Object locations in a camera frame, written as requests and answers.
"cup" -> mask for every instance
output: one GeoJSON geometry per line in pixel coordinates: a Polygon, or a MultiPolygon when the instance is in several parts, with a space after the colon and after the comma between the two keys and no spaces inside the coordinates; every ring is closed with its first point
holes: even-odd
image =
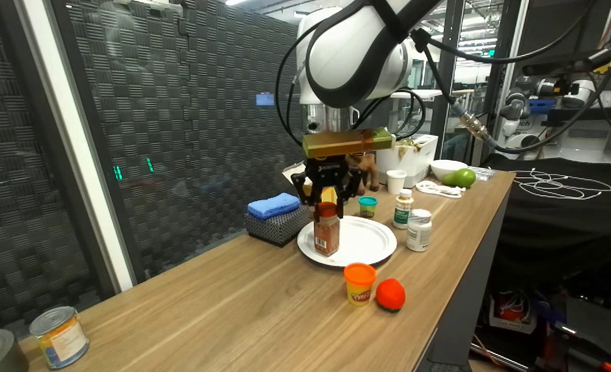
{"type": "Polygon", "coordinates": [[[375,196],[359,196],[359,216],[373,219],[375,196]]]}
{"type": "Polygon", "coordinates": [[[354,306],[371,300],[375,270],[370,264],[352,263],[345,267],[347,300],[354,306]]]}
{"type": "Polygon", "coordinates": [[[407,172],[404,169],[389,169],[389,172],[386,172],[386,176],[388,176],[388,192],[400,195],[400,189],[404,188],[407,172]]]}

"white plate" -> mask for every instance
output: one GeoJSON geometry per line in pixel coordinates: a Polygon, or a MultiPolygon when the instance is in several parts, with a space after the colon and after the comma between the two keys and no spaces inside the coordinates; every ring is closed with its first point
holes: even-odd
{"type": "Polygon", "coordinates": [[[386,260],[394,248],[394,234],[371,219],[345,215],[340,219],[340,245],[339,253],[323,257],[314,248],[314,224],[308,224],[297,238],[298,249],[314,263],[325,267],[347,267],[351,263],[375,264],[386,260]]]}

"bottle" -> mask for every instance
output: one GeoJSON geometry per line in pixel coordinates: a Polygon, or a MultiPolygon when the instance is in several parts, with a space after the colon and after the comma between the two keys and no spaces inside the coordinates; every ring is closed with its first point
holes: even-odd
{"type": "Polygon", "coordinates": [[[334,202],[318,202],[314,212],[314,249],[323,257],[339,253],[340,219],[334,202]]]}
{"type": "Polygon", "coordinates": [[[407,232],[407,248],[425,253],[431,235],[431,212],[427,208],[413,208],[407,232]]]}
{"type": "Polygon", "coordinates": [[[413,208],[411,189],[403,188],[394,201],[392,225],[400,229],[407,228],[411,208],[413,208]]]}

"red ball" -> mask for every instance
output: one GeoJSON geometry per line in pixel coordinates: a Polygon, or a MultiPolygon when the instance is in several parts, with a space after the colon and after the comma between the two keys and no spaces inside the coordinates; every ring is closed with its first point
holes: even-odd
{"type": "Polygon", "coordinates": [[[375,302],[389,311],[400,309],[404,300],[407,293],[398,279],[386,279],[375,287],[375,302]]]}

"sauce bottle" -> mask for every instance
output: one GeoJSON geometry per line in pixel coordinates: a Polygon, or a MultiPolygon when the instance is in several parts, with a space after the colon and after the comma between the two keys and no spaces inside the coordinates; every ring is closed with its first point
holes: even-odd
{"type": "Polygon", "coordinates": [[[340,219],[334,202],[318,202],[314,212],[314,248],[330,257],[340,245],[340,219]]]}

